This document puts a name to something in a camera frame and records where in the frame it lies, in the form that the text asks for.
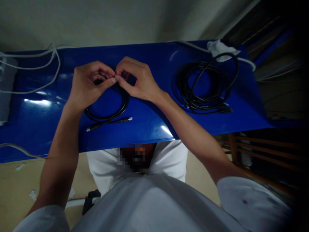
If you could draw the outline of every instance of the blue table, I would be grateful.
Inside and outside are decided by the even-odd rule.
[[[194,44],[206,48],[207,41]],[[248,58],[246,50],[240,48],[238,55]],[[14,94],[11,100],[9,122],[0,127],[0,144],[15,143],[36,155],[46,155],[68,99],[74,67],[100,60],[115,69],[124,56],[130,56],[149,65],[152,74],[164,91],[176,100],[175,79],[189,62],[209,61],[210,54],[192,49],[179,43],[153,43],[123,46],[88,47],[59,50],[61,69],[57,81],[51,86],[32,94]],[[50,54],[41,58],[18,59],[20,67],[37,67],[46,64]],[[232,78],[235,64],[232,60],[214,63]],[[14,91],[30,91],[45,85],[53,78],[58,67],[57,59],[50,66],[39,70],[19,70],[16,74]],[[205,93],[209,79],[205,74],[198,82],[196,93]],[[196,115],[189,113],[212,135],[271,127],[267,121],[258,86],[252,68],[239,62],[239,76],[232,86],[227,103],[233,109],[230,114]],[[121,105],[121,95],[113,86],[91,106],[97,115],[114,113]],[[178,139],[165,116],[159,109],[140,99],[130,97],[128,109],[121,117],[133,117],[127,123],[104,125],[86,132],[93,124],[85,115],[80,122],[79,151],[93,151],[127,144],[146,144]],[[29,159],[13,148],[0,149],[0,162]]]

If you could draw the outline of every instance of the wall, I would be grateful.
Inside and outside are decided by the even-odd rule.
[[[197,40],[214,20],[223,28],[251,0],[3,0],[0,50]],[[214,31],[221,31],[212,24]]]

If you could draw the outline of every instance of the white shirt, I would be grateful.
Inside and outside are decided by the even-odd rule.
[[[166,176],[127,178],[83,216],[72,231],[272,231],[290,209],[249,179],[226,177],[218,184],[221,207],[187,184]],[[14,230],[69,231],[63,208],[45,206]]]

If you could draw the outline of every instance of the left hand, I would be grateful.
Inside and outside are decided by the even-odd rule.
[[[91,62],[74,69],[72,89],[66,103],[69,109],[84,111],[93,104],[104,91],[116,83],[115,72],[100,61]],[[99,85],[93,83],[100,79]]]

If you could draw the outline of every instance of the right hand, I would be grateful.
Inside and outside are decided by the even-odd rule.
[[[130,85],[121,76],[122,74],[132,74],[137,78],[135,86]],[[147,101],[154,101],[163,91],[155,82],[149,66],[130,57],[124,57],[116,67],[116,80],[132,97],[137,97]]]

